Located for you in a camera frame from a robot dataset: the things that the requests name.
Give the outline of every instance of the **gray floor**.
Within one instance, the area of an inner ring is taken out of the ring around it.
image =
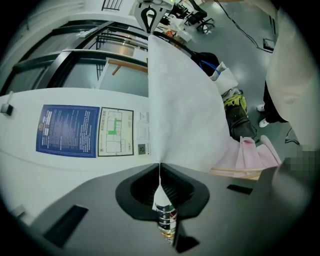
[[[269,16],[256,6],[246,2],[222,3],[222,6],[261,48],[263,38],[273,39]],[[285,144],[285,137],[291,128],[289,123],[272,123],[265,128],[258,126],[262,116],[256,111],[256,105],[264,103],[264,86],[271,54],[257,49],[217,3],[206,2],[200,7],[208,13],[208,18],[214,19],[215,27],[206,34],[197,32],[195,27],[187,27],[186,30],[192,34],[192,41],[187,46],[196,52],[214,53],[220,62],[230,68],[239,83],[238,88],[244,92],[249,118],[258,130],[255,140],[266,135],[282,160],[292,156],[297,146],[292,142]],[[295,139],[293,131],[289,137]]]

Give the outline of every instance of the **white sheet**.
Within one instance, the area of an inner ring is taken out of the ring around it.
[[[229,129],[213,81],[171,44],[148,38],[151,155],[156,163],[208,171],[225,154]]]

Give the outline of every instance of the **blue poster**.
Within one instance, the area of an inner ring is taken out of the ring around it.
[[[42,153],[95,158],[100,108],[95,106],[43,105],[35,150]]]

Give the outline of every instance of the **chair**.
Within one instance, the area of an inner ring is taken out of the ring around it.
[[[169,15],[176,16],[177,19],[184,19],[189,14],[188,9],[180,4],[175,3]]]
[[[196,23],[200,23],[199,26],[196,27],[196,30],[199,30],[201,28],[201,31],[204,33],[204,27],[205,25],[210,25],[212,27],[214,27],[214,23],[210,23],[210,21],[214,20],[212,18],[209,18],[207,20],[205,20],[205,17],[207,17],[207,12],[205,12],[204,10],[202,10],[195,2],[195,0],[189,0],[189,2],[191,3],[191,5],[193,6],[194,10],[197,11],[196,13],[190,13],[187,17],[186,17],[186,21],[184,22],[184,24],[186,24],[188,22],[189,25],[194,25]]]

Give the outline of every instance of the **person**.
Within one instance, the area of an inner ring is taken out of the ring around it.
[[[271,96],[268,91],[267,82],[264,84],[264,94],[263,94],[264,104],[258,105],[256,110],[258,112],[266,114],[266,117],[259,122],[259,127],[266,127],[270,123],[287,123],[288,121],[284,120],[278,113]]]
[[[320,148],[320,79],[318,66],[303,35],[290,16],[273,3],[276,0],[245,0],[275,20],[278,38],[265,79],[264,104],[267,113],[260,127],[289,122],[300,144]]]

